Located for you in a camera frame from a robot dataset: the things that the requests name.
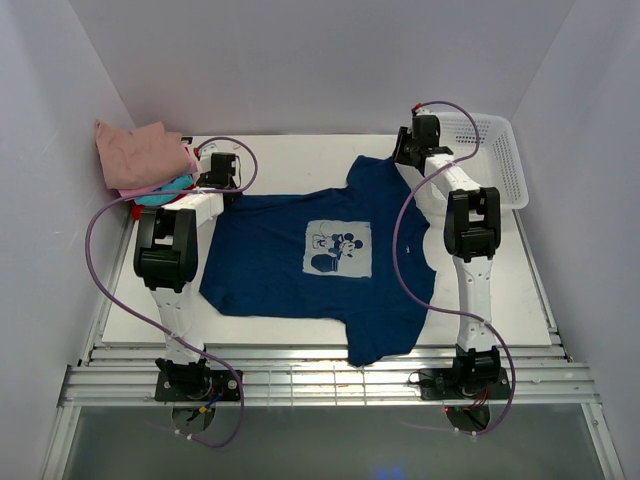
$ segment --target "mickey mouse graphic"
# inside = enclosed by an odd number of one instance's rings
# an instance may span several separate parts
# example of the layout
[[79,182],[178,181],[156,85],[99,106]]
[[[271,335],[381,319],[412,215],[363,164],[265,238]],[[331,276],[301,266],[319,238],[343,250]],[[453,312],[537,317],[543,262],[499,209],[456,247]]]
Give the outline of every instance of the mickey mouse graphic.
[[325,236],[314,235],[312,246],[315,249],[326,249],[328,253],[321,253],[311,257],[311,266],[319,272],[337,272],[338,264],[342,256],[353,258],[356,250],[362,248],[362,240],[356,240],[353,233]]

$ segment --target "blue t-shirt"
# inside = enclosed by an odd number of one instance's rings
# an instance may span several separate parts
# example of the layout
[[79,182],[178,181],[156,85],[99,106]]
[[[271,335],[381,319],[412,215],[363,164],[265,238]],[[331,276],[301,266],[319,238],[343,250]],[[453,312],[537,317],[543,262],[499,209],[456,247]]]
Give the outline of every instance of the blue t-shirt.
[[[335,318],[360,366],[415,346],[425,309],[401,289],[391,241],[409,187],[391,159],[358,157],[346,188],[243,196],[217,218],[200,293],[224,315]],[[429,227],[415,201],[400,228],[407,285],[429,301]]]

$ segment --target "gray wall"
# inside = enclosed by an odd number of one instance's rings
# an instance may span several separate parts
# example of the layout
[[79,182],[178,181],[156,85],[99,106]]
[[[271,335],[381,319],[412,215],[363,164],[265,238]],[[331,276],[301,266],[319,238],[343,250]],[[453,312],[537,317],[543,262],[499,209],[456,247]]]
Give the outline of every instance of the gray wall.
[[395,132],[425,99],[510,117],[573,0],[70,0],[141,125]]
[[527,234],[630,479],[640,478],[639,25],[635,0],[577,0],[512,118]]
[[[132,122],[66,0],[0,0],[0,45],[0,476],[34,479],[98,299],[82,247],[109,198],[93,122]],[[121,220],[96,232],[100,272]]]

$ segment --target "plastic basket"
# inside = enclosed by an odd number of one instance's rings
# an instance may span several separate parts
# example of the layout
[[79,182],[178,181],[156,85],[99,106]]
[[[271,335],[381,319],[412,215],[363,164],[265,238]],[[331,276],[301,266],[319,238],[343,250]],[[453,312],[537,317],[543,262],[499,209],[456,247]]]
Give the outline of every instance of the plastic basket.
[[[473,151],[475,134],[471,123],[461,113],[437,112],[440,119],[440,145],[447,146],[456,158]],[[460,167],[483,186],[500,190],[503,210],[517,210],[529,202],[518,147],[509,121],[494,115],[472,113],[480,133],[480,151]],[[438,203],[445,205],[442,194],[432,187]]]

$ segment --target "table top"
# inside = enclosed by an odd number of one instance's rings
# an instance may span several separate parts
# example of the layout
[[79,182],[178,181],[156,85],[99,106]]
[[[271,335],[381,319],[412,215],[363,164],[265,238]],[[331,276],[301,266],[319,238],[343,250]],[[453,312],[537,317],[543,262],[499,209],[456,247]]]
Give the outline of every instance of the table top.
[[[207,137],[194,137],[190,147]],[[251,147],[259,161],[258,177],[247,194],[304,194],[330,187],[344,187],[347,173],[358,155],[388,157],[395,144],[390,135],[272,135],[239,136]],[[231,144],[217,142],[222,151]],[[243,179],[250,178],[253,165],[242,150]],[[416,170],[400,167],[410,186],[421,178]],[[443,217],[426,208],[426,196],[419,195],[418,207],[431,223],[424,239],[427,262],[437,271],[431,303],[458,308],[457,276],[451,256],[442,240]],[[204,270],[215,222],[198,230],[200,268],[194,279],[197,292]],[[133,250],[137,223],[128,242],[115,295],[139,312],[160,320],[158,309],[142,279],[133,271]],[[538,297],[526,251],[514,215],[502,217],[502,243],[494,258],[491,276],[493,324],[505,341],[513,346],[550,345],[546,317]],[[333,319],[292,319],[266,317],[227,317],[220,315],[199,293],[194,295],[197,327],[206,344],[237,346],[346,346],[344,324]],[[428,312],[419,346],[455,344],[459,319],[456,316]],[[164,336],[117,306],[112,306],[102,335],[107,345],[164,343]]]

